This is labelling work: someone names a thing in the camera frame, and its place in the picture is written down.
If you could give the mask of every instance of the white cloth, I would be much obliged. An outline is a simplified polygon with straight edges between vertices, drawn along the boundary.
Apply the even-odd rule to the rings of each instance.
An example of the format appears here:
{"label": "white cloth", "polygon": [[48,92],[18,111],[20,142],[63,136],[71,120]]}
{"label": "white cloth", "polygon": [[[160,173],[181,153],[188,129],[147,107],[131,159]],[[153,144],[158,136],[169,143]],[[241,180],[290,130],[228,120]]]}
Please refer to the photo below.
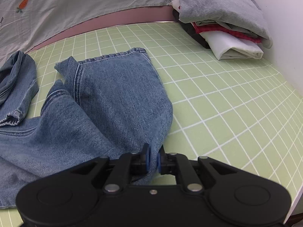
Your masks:
{"label": "white cloth", "polygon": [[3,17],[0,24],[0,66],[14,52],[26,52],[57,33],[89,19],[135,7],[163,6],[171,1],[0,0],[0,19]]}
{"label": "white cloth", "polygon": [[179,0],[172,0],[172,7],[174,8],[174,10],[177,10],[178,13],[180,13],[180,2]]}
{"label": "white cloth", "polygon": [[223,31],[201,32],[218,60],[261,59],[263,51],[252,41],[234,37]]}

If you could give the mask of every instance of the black cloth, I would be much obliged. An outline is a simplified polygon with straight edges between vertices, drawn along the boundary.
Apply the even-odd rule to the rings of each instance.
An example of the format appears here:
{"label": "black cloth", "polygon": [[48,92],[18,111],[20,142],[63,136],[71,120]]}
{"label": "black cloth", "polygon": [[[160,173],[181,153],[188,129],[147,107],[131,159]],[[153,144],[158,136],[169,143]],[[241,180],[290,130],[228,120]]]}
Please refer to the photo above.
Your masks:
{"label": "black cloth", "polygon": [[183,30],[187,32],[188,35],[190,35],[195,41],[197,41],[199,44],[201,44],[204,48],[210,49],[210,46],[205,41],[205,39],[200,34],[196,34],[196,31],[192,24],[183,23],[179,20],[179,13],[177,10],[174,9],[172,11],[172,15],[175,17],[176,21],[181,25]]}

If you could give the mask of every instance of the pink bed frame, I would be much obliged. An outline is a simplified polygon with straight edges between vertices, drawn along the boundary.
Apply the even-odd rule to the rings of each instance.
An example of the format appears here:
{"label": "pink bed frame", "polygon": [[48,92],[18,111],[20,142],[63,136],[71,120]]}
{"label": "pink bed frame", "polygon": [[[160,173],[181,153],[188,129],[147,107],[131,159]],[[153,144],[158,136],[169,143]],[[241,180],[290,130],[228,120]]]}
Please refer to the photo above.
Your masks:
{"label": "pink bed frame", "polygon": [[138,7],[102,15],[62,31],[41,44],[33,47],[30,51],[40,49],[61,39],[92,30],[110,26],[154,21],[176,21],[172,16],[172,6]]}

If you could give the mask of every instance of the blue jeans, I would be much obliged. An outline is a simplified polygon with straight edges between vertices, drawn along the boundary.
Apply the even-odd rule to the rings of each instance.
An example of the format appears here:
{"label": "blue jeans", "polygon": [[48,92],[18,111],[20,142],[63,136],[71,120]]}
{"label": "blue jeans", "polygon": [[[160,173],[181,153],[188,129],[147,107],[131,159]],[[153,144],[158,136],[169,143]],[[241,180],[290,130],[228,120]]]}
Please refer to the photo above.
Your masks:
{"label": "blue jeans", "polygon": [[0,69],[0,126],[18,125],[38,90],[34,60],[17,51]]}
{"label": "blue jeans", "polygon": [[172,122],[172,104],[146,51],[133,48],[55,68],[40,117],[0,128],[0,207],[15,205],[26,183],[100,155],[117,159],[151,147],[148,183]]}

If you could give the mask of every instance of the folded clothes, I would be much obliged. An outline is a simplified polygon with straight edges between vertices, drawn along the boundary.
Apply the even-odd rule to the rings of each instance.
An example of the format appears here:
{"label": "folded clothes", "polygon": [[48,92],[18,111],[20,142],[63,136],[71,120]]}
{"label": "folded clothes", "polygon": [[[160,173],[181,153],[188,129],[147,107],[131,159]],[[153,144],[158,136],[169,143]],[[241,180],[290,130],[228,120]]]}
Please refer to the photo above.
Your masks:
{"label": "folded clothes", "polygon": [[204,48],[210,49],[210,46],[208,45],[208,43],[205,41],[205,39],[200,34],[196,33],[196,31],[191,23],[185,24],[179,20],[179,13],[175,9],[172,11],[172,15],[175,17],[176,21],[181,25],[183,30],[186,31],[186,33],[188,35],[190,35],[196,42],[201,44]]}
{"label": "folded clothes", "polygon": [[[180,2],[179,2],[179,0],[172,0],[172,7],[173,7],[174,9],[176,9],[176,10],[178,11],[178,13],[180,13]],[[199,23],[199,25],[197,25],[197,26],[204,26],[204,25],[219,25],[219,24],[218,24],[217,22],[215,22],[215,21],[210,21],[210,22],[205,22],[205,21],[204,21],[204,22],[201,22],[201,21],[199,21],[198,23]],[[228,28],[225,28],[225,27],[223,27],[223,28],[225,28],[225,29],[227,29],[227,30],[230,30],[230,31],[241,32],[241,33],[243,33],[244,35],[246,35],[246,36],[248,36],[248,37],[252,37],[252,38],[257,38],[257,37],[259,37],[257,34],[251,32],[251,31],[249,31],[249,30],[246,30],[246,29],[244,29],[244,28],[235,26],[235,25],[229,24],[228,27],[229,27],[229,29],[228,29]]]}
{"label": "folded clothes", "polygon": [[242,32],[229,30],[218,24],[211,24],[211,25],[205,25],[205,26],[197,26],[195,22],[193,22],[192,24],[194,26],[196,33],[201,33],[201,32],[205,32],[205,31],[223,31],[223,32],[233,35],[234,37],[246,39],[246,40],[252,41],[254,43],[261,42],[261,38],[259,38],[259,37],[258,38],[249,37]]}
{"label": "folded clothes", "polygon": [[252,41],[236,38],[223,31],[201,32],[218,60],[261,59],[263,51]]}
{"label": "folded clothes", "polygon": [[35,61],[21,51],[0,68],[0,126],[18,125],[38,92]]}
{"label": "folded clothes", "polygon": [[144,143],[150,170],[136,183],[148,183],[156,171],[172,104],[146,51],[69,57],[55,68],[66,80],[50,89],[41,116],[0,128],[0,208],[14,206],[33,180],[101,155],[139,152]]}
{"label": "folded clothes", "polygon": [[179,2],[180,21],[183,23],[196,22],[201,26],[216,22],[229,30],[241,31],[243,28],[262,37],[264,47],[272,46],[267,23],[254,0],[179,0]]}

